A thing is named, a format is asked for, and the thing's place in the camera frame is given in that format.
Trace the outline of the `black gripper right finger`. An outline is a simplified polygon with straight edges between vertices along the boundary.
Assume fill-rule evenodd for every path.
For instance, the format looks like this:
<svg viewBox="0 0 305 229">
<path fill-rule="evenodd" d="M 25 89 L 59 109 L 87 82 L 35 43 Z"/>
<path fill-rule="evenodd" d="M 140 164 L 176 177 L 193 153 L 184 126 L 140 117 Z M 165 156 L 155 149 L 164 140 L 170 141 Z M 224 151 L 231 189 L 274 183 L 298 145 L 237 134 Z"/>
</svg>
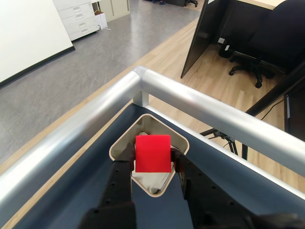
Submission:
<svg viewBox="0 0 305 229">
<path fill-rule="evenodd" d="M 252 212 L 235 201 L 178 149 L 171 148 L 195 229 L 256 229 Z"/>
</svg>

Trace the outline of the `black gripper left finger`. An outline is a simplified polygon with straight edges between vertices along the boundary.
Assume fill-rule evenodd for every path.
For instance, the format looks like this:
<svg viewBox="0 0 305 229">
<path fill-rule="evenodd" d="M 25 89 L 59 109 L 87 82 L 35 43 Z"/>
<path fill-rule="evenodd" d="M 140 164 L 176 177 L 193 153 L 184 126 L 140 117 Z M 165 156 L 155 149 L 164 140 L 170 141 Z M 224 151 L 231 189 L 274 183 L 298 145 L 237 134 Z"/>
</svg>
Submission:
<svg viewBox="0 0 305 229">
<path fill-rule="evenodd" d="M 132 201 L 132 171 L 135 148 L 128 143 L 112 162 L 99 204 L 83 216 L 80 229 L 135 229 L 136 210 Z"/>
</svg>

